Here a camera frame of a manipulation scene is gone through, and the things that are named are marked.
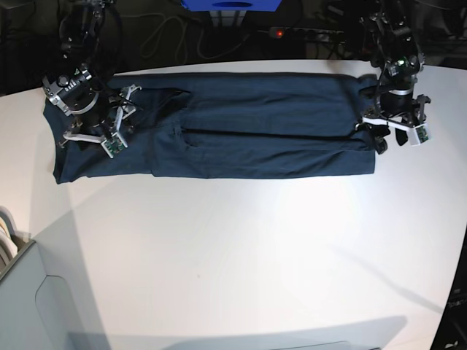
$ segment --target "cable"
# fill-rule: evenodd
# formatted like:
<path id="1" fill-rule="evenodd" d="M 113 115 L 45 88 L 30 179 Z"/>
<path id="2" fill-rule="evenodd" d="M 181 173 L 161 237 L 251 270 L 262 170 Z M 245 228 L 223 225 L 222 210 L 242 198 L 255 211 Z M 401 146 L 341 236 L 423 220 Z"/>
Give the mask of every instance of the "cable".
<path id="1" fill-rule="evenodd" d="M 127 98 L 124 98 L 123 96 L 121 96 L 116 90 L 112 89 L 111 87 L 109 87 L 107 85 L 107 83 L 105 81 L 103 81 L 100 77 L 96 76 L 96 79 L 97 81 L 99 82 L 99 84 L 101 85 L 102 87 L 102 90 L 100 89 L 95 89 L 95 88 L 92 88 L 91 87 L 91 90 L 92 91 L 95 91 L 97 93 L 100 93 L 102 92 L 103 90 L 107 91 L 107 93 L 109 94 L 109 96 L 111 97 L 114 97 L 118 100 L 120 100 L 120 102 L 118 102 L 115 106 L 125 106 L 125 105 L 130 105 L 130 106 L 134 106 L 135 108 L 141 110 L 141 111 L 144 111 L 144 108 L 140 107 L 138 104 L 135 104 L 134 102 L 128 100 Z"/>
<path id="2" fill-rule="evenodd" d="M 201 23 L 200 20 L 198 19 L 195 19 L 195 18 L 181 18 L 180 16 L 171 16 L 171 17 L 166 17 L 163 13 L 159 13 L 159 12 L 151 12 L 151 13 L 144 13 L 144 14 L 140 14 L 140 15 L 122 15 L 121 18 L 128 18 L 128 19 L 138 19 L 138 18 L 145 18 L 145 17 L 160 17 L 162 18 L 162 22 L 155 28 L 155 30 L 151 33 L 151 35 L 149 35 L 149 37 L 141 44 L 140 48 L 139 48 L 139 55 L 143 58 L 143 59 L 149 59 L 151 57 L 153 57 L 158 49 L 159 49 L 159 44 L 161 43 L 161 33 L 164 29 L 164 27 L 166 26 L 166 24 L 171 21 L 171 20 L 175 20 L 177 21 L 179 24 L 180 24 L 180 28 L 182 29 L 182 33 L 180 35 L 180 40 L 179 40 L 179 43 L 177 44 L 177 48 L 175 50 L 175 59 L 177 60 L 177 62 L 179 63 L 178 59 L 179 59 L 179 56 L 180 56 L 180 50 L 182 49 L 182 46 L 185 48 L 184 50 L 184 58 L 183 60 L 181 61 L 181 64 L 182 65 L 185 65 L 187 62 L 188 62 L 188 49 L 186 47 L 186 41 L 185 41 L 185 35 L 186 35 L 186 32 L 187 32 L 187 27 L 188 27 L 188 23 L 186 23 L 184 20 L 189 20 L 189 21 L 192 21 L 192 22 L 196 22 L 196 23 Z M 230 53 L 233 53 L 234 51 L 238 50 L 251 36 L 251 34 L 248 34 L 246 35 L 245 38 L 243 38 L 243 40 L 238 43 L 237 45 L 235 45 L 234 47 L 232 47 L 231 49 L 228 49 L 218 55 L 213 55 L 213 56 L 206 56 L 205 54 L 202 53 L 201 51 L 201 43 L 203 41 L 203 38 L 204 38 L 204 28 L 201 29 L 201 34 L 199 36 L 199 39 L 198 39 L 198 43 L 196 45 L 196 54 L 198 55 L 199 58 L 202 58 L 203 60 L 206 60 L 206 61 L 209 61 L 209 60 L 214 60 L 216 58 L 221 58 L 225 55 L 228 55 Z M 155 44 L 153 47 L 149 48 L 149 44 L 151 43 L 152 40 L 154 40 L 154 38 L 157 37 L 156 41 L 155 41 Z"/>
<path id="3" fill-rule="evenodd" d="M 112 15 L 112 17 L 114 18 L 115 24 L 117 25 L 118 48 L 117 48 L 116 59 L 115 59 L 115 62 L 114 62 L 114 68 L 111 70 L 111 73 L 109 73 L 109 76 L 107 77 L 107 79 L 110 79 L 115 74 L 115 72 L 118 70 L 118 66 L 120 65 L 120 62 L 122 60 L 122 51 L 123 51 L 123 22 L 122 22 L 122 18 L 120 16 L 120 14 L 118 13 L 118 11 L 115 9 L 115 5 L 109 7 L 109 13 Z"/>
<path id="4" fill-rule="evenodd" d="M 199 37 L 198 44 L 196 45 L 196 53 L 198 53 L 198 56 L 200 58 L 203 58 L 204 60 L 209 61 L 209 60 L 215 60 L 216 58 L 221 58 L 225 55 L 233 53 L 234 51 L 237 51 L 251 37 L 251 34 L 246 35 L 246 37 L 243 38 L 243 40 L 240 43 L 238 43 L 236 46 L 232 47 L 231 49 L 224 51 L 220 53 L 219 55 L 214 55 L 211 57 L 207 57 L 201 52 L 201 42 L 203 40 L 203 36 L 204 36 L 204 28 L 201 30 L 201 35 Z"/>
<path id="5" fill-rule="evenodd" d="M 380 105 L 379 97 L 381 97 L 379 94 L 379 88 L 381 87 L 382 78 L 385 75 L 386 68 L 387 68 L 387 62 L 385 61 L 385 65 L 383 66 L 381 70 L 381 74 L 379 75 L 377 86 L 374 89 L 374 96 L 373 96 L 374 110 L 378 114 L 379 117 L 383 117 L 383 118 L 386 118 L 386 117 L 382 114 L 382 110 L 379 106 Z"/>
<path id="6" fill-rule="evenodd" d="M 339 43 L 338 42 L 334 42 L 334 45 L 332 46 L 330 52 L 329 52 L 329 56 L 328 58 L 326 58 L 327 60 L 330 60 L 333 53 L 336 53 L 336 50 L 337 50 L 337 47 L 339 46 Z"/>
<path id="7" fill-rule="evenodd" d="M 340 47 L 341 47 L 341 43 L 337 43 L 337 48 L 336 48 L 336 51 L 335 51 L 335 54 L 336 54 L 337 58 L 340 58 L 342 60 L 348 60 L 350 56 L 345 57 L 345 53 L 346 53 L 345 46 L 342 45 L 342 53 L 339 52 Z"/>
<path id="8" fill-rule="evenodd" d="M 61 15 L 60 0 L 57 0 L 57 12 L 56 12 L 56 16 L 57 16 L 57 25 L 58 25 L 58 26 L 60 25 L 60 15 Z"/>
<path id="9" fill-rule="evenodd" d="M 316 55 L 314 56 L 314 59 L 317 60 L 320 57 L 320 43 L 315 42 L 314 47 L 316 49 Z"/>
<path id="10" fill-rule="evenodd" d="M 466 24 L 466 19 L 467 19 L 467 7 L 464 7 L 463 8 L 464 10 L 464 13 L 463 15 L 460 16 L 460 22 L 462 23 L 462 27 L 464 27 L 464 25 Z"/>
<path id="11" fill-rule="evenodd" d="M 171 16 L 171 17 L 166 17 L 163 13 L 159 12 L 151 12 L 151 13 L 143 13 L 140 15 L 123 15 L 121 18 L 133 18 L 133 19 L 138 19 L 138 18 L 145 18 L 145 17 L 160 17 L 162 18 L 162 22 L 155 28 L 155 30 L 151 33 L 151 35 L 148 36 L 148 38 L 141 44 L 139 47 L 139 55 L 143 59 L 149 59 L 153 57 L 158 49 L 159 49 L 159 44 L 161 43 L 161 32 L 164 29 L 164 26 L 171 20 L 175 20 L 180 24 L 180 28 L 182 29 L 182 33 L 180 35 L 180 40 L 177 45 L 177 48 L 175 50 L 175 59 L 178 62 L 178 58 L 180 56 L 180 50 L 182 49 L 182 46 L 185 44 L 185 34 L 187 31 L 187 23 L 184 23 L 182 19 L 178 16 Z M 150 48 L 148 45 L 151 43 L 151 41 L 157 37 L 154 46 Z M 185 56 L 183 61 L 181 62 L 182 65 L 187 63 L 188 60 L 188 53 L 186 52 L 186 44 L 185 44 Z"/>
<path id="12" fill-rule="evenodd" d="M 182 6 L 182 2 L 179 0 L 167 0 L 167 2 L 171 3 L 172 5 L 175 5 L 175 6 Z"/>
<path id="13" fill-rule="evenodd" d="M 26 25 L 28 24 L 29 20 L 36 14 L 37 12 L 37 4 L 35 1 L 33 1 L 33 10 L 32 12 L 29 14 L 29 16 L 24 20 L 23 24 L 17 29 L 18 31 L 21 31 L 24 29 L 24 27 L 26 27 Z"/>
<path id="14" fill-rule="evenodd" d="M 300 22 L 301 20 L 303 20 L 304 18 L 304 2 L 302 0 L 297 0 L 298 1 L 298 5 L 300 6 L 300 15 L 298 16 L 297 20 L 295 21 L 295 23 L 290 27 L 290 29 L 294 29 Z"/>
<path id="15" fill-rule="evenodd" d="M 435 9 L 450 9 L 449 7 L 437 6 L 435 4 L 426 3 L 423 0 L 417 0 L 419 3 L 424 4 L 425 6 L 434 7 Z"/>
<path id="16" fill-rule="evenodd" d="M 363 55 L 363 50 L 365 49 L 367 33 L 368 33 L 368 30 L 365 28 L 365 26 L 363 26 L 362 48 L 360 49 L 360 52 L 359 52 L 360 57 L 362 57 L 362 55 Z"/>

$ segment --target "dark blue pants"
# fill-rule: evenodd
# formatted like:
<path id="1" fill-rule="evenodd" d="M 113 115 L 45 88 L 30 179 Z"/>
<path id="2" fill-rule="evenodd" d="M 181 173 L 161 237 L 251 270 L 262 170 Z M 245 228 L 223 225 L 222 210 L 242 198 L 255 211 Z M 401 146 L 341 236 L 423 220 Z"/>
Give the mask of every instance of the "dark blue pants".
<path id="1" fill-rule="evenodd" d="M 354 131 L 372 81 L 321 74 L 158 74 L 116 77 L 137 84 L 128 149 L 110 159 L 99 146 L 57 147 L 57 183 L 81 176 L 289 179 L 371 174 L 375 152 Z M 71 117 L 47 103 L 55 141 Z"/>

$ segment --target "black cable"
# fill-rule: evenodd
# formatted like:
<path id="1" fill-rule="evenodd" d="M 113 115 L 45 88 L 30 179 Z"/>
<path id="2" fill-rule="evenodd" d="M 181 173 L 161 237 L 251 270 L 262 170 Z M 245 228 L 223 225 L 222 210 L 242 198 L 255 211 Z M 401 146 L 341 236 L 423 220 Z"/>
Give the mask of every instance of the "black cable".
<path id="1" fill-rule="evenodd" d="M 90 58 L 90 66 L 93 66 L 93 64 L 96 62 L 96 57 L 98 55 L 98 48 L 99 48 L 99 44 L 101 41 L 100 40 L 101 31 L 102 31 L 102 28 L 105 26 L 105 20 L 106 20 L 106 11 L 102 11 L 101 21 L 100 23 L 99 22 L 96 23 L 96 30 L 95 30 L 96 42 L 94 43 L 93 53 Z"/>
<path id="2" fill-rule="evenodd" d="M 437 6 L 436 4 L 425 2 L 424 0 L 417 0 L 417 1 L 421 4 L 424 4 L 425 6 L 434 7 L 435 9 L 450 9 L 449 7 Z"/>
<path id="3" fill-rule="evenodd" d="M 60 25 L 60 16 L 61 16 L 61 7 L 60 7 L 60 0 L 57 0 L 57 12 L 56 12 L 56 16 L 57 16 L 57 26 Z"/>
<path id="4" fill-rule="evenodd" d="M 109 13 L 112 15 L 114 18 L 115 24 L 117 25 L 117 31 L 118 31 L 118 46 L 117 46 L 117 54 L 116 54 L 116 59 L 114 62 L 114 66 L 110 69 L 109 76 L 106 77 L 107 79 L 110 79 L 118 70 L 118 66 L 120 65 L 120 62 L 122 60 L 122 51 L 123 51 L 123 22 L 122 18 L 120 17 L 120 14 L 118 13 L 117 9 L 115 9 L 115 5 L 112 5 L 109 7 Z"/>
<path id="5" fill-rule="evenodd" d="M 128 100 L 127 98 L 124 98 L 123 96 L 121 96 L 116 90 L 114 90 L 110 86 L 108 86 L 107 83 L 105 81 L 103 81 L 100 77 L 96 76 L 96 79 L 99 82 L 99 84 L 101 85 L 102 90 L 95 89 L 95 88 L 91 87 L 92 91 L 100 93 L 101 91 L 105 90 L 109 94 L 109 96 L 117 98 L 118 100 L 120 100 L 120 102 L 121 101 L 125 102 L 124 104 L 119 103 L 117 106 L 131 105 L 131 106 L 134 106 L 136 109 L 144 111 L 144 108 L 142 108 L 139 105 L 135 104 L 134 102 Z"/>
<path id="6" fill-rule="evenodd" d="M 464 7 L 463 8 L 464 10 L 464 14 L 462 15 L 462 17 L 460 18 L 460 22 L 462 23 L 462 25 L 464 26 L 466 24 L 466 19 L 467 19 L 467 7 Z"/>
<path id="7" fill-rule="evenodd" d="M 363 42 L 362 42 L 362 48 L 360 49 L 360 57 L 363 55 L 363 49 L 365 48 L 366 45 L 366 36 L 367 36 L 368 30 L 363 26 Z"/>
<path id="8" fill-rule="evenodd" d="M 426 43 L 426 46 L 424 48 L 426 49 L 427 46 L 433 45 L 435 47 L 440 47 L 441 49 L 446 50 L 444 53 L 449 54 L 449 53 L 453 53 L 457 49 L 459 49 L 462 46 L 467 44 L 467 39 L 456 40 L 455 42 L 448 42 L 448 41 L 446 41 L 446 42 L 429 42 L 429 43 Z"/>
<path id="9" fill-rule="evenodd" d="M 199 40 L 198 40 L 198 44 L 196 45 L 196 53 L 198 53 L 198 56 L 200 58 L 203 58 L 204 60 L 207 60 L 207 61 L 210 61 L 210 60 L 215 60 L 216 58 L 221 58 L 225 55 L 228 55 L 230 53 L 233 53 L 235 51 L 237 51 L 250 37 L 251 37 L 251 34 L 248 34 L 246 35 L 245 38 L 243 38 L 243 40 L 238 43 L 237 45 L 235 45 L 234 47 L 232 47 L 231 49 L 229 50 L 226 50 L 218 55 L 214 55 L 214 56 L 205 56 L 202 52 L 201 52 L 201 42 L 203 41 L 203 37 L 204 37 L 204 28 L 201 29 L 201 35 L 199 37 Z"/>
<path id="10" fill-rule="evenodd" d="M 343 53 L 340 53 L 339 52 L 339 48 L 341 47 L 341 44 L 340 43 L 337 43 L 337 48 L 336 48 L 336 51 L 334 52 L 336 54 L 336 56 L 342 60 L 347 60 L 349 59 L 348 57 L 345 57 L 345 53 L 346 53 L 346 50 L 345 50 L 345 46 L 343 46 Z"/>
<path id="11" fill-rule="evenodd" d="M 386 68 L 387 68 L 387 62 L 385 61 L 385 65 L 383 66 L 381 70 L 381 74 L 379 75 L 377 86 L 374 89 L 374 96 L 373 96 L 374 110 L 377 113 L 378 117 L 383 117 L 383 118 L 386 118 L 386 117 L 382 114 L 382 110 L 379 106 L 380 104 L 379 98 L 381 97 L 381 95 L 379 94 L 379 88 L 381 87 L 382 79 L 383 79 L 383 76 L 385 75 Z"/>
<path id="12" fill-rule="evenodd" d="M 328 58 L 326 58 L 327 60 L 330 60 L 333 53 L 336 53 L 336 50 L 337 50 L 337 47 L 339 46 L 339 43 L 338 42 L 334 42 L 334 45 L 332 46 L 330 52 L 329 52 L 329 56 Z"/>
<path id="13" fill-rule="evenodd" d="M 168 3 L 176 6 L 182 6 L 181 0 L 167 0 Z"/>
<path id="14" fill-rule="evenodd" d="M 297 20 L 295 21 L 295 23 L 290 27 L 290 29 L 294 29 L 300 22 L 301 20 L 303 20 L 304 18 L 304 12 L 305 12 L 305 9 L 304 9 L 304 2 L 303 0 L 297 0 L 298 1 L 298 5 L 301 9 L 300 11 L 300 15 L 298 16 Z"/>
<path id="15" fill-rule="evenodd" d="M 33 1 L 33 10 L 32 12 L 29 14 L 29 16 L 24 20 L 23 24 L 21 26 L 18 27 L 18 29 L 12 29 L 12 30 L 16 30 L 16 31 L 21 31 L 24 29 L 24 27 L 26 27 L 26 25 L 28 24 L 29 20 L 36 14 L 37 12 L 37 4 L 35 1 Z"/>

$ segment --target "white cable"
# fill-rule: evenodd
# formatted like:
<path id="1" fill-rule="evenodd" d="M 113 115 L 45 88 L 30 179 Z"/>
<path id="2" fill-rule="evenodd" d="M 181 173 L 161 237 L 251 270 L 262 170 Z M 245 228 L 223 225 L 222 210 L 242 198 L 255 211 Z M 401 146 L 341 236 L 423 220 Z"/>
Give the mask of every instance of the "white cable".
<path id="1" fill-rule="evenodd" d="M 159 49 L 159 44 L 161 43 L 161 38 L 162 38 L 162 35 L 160 34 L 160 32 L 162 32 L 162 30 L 163 30 L 163 28 L 164 28 L 164 26 L 166 25 L 167 22 L 169 22 L 170 20 L 176 20 L 180 24 L 181 29 L 182 29 L 182 35 L 180 36 L 180 41 L 179 41 L 179 43 L 177 45 L 177 49 L 175 50 L 175 59 L 178 62 L 180 49 L 182 48 L 182 46 L 185 43 L 185 33 L 187 31 L 187 24 L 184 23 L 179 17 L 177 17 L 177 16 L 166 17 L 163 13 L 159 13 L 159 12 L 144 13 L 144 14 L 140 14 L 140 15 L 123 15 L 121 17 L 122 18 L 133 18 L 133 19 L 144 18 L 144 17 L 160 17 L 160 18 L 162 18 L 162 22 L 155 28 L 155 30 L 151 33 L 151 35 L 149 35 L 149 37 L 139 47 L 139 55 L 144 59 L 151 58 L 157 53 L 157 51 Z M 151 41 L 156 36 L 157 36 L 157 39 L 155 41 L 154 46 L 148 47 L 148 45 L 151 43 Z M 183 61 L 181 62 L 182 65 L 186 64 L 187 60 L 188 60 L 188 53 L 187 53 L 187 50 L 186 50 L 186 46 L 185 46 L 185 51 L 184 52 L 185 52 L 185 57 L 184 57 Z"/>

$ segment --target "table surface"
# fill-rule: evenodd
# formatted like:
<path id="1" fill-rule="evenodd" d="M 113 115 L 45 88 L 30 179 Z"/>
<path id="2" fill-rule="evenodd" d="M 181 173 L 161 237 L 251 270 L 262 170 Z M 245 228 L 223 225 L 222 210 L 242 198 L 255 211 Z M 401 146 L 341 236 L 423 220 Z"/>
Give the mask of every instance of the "table surface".
<path id="1" fill-rule="evenodd" d="M 374 72 L 357 61 L 141 71 Z M 0 206 L 64 277 L 100 349 L 429 349 L 467 213 L 467 71 L 426 67 L 433 140 L 375 174 L 291 180 L 149 175 L 56 185 L 40 89 L 0 98 Z"/>

